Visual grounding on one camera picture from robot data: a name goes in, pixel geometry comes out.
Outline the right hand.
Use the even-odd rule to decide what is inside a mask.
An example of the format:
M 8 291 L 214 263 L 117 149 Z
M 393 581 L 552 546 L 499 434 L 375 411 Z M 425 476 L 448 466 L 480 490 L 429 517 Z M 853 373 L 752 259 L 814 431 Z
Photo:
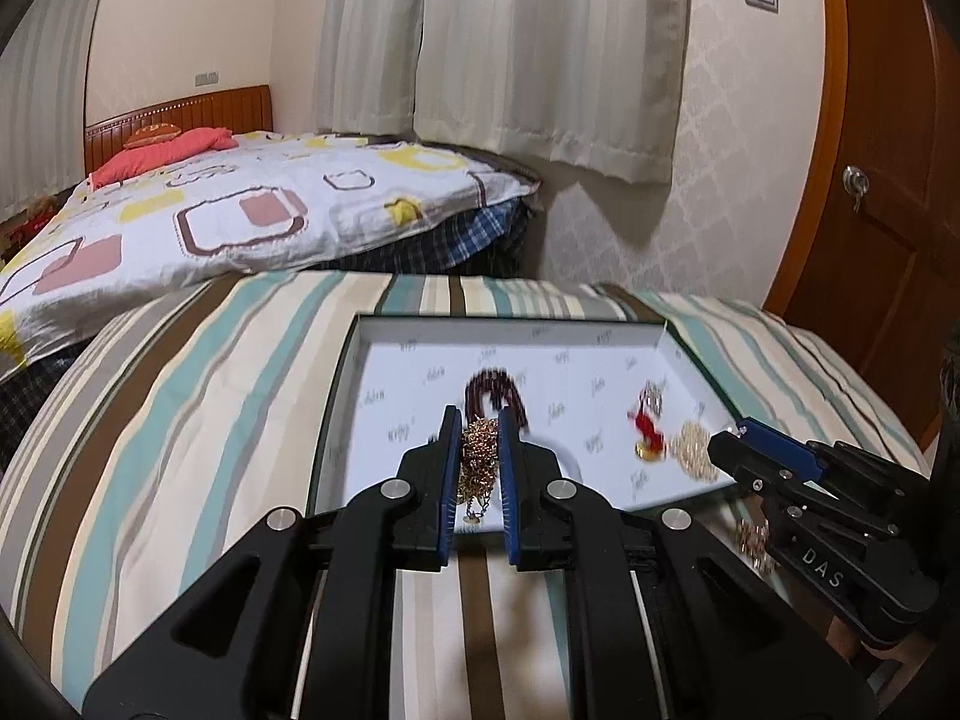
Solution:
M 833 616 L 828 626 L 827 642 L 830 647 L 851 667 L 875 670 L 884 660 L 884 654 L 862 644 L 853 629 L 838 616 Z

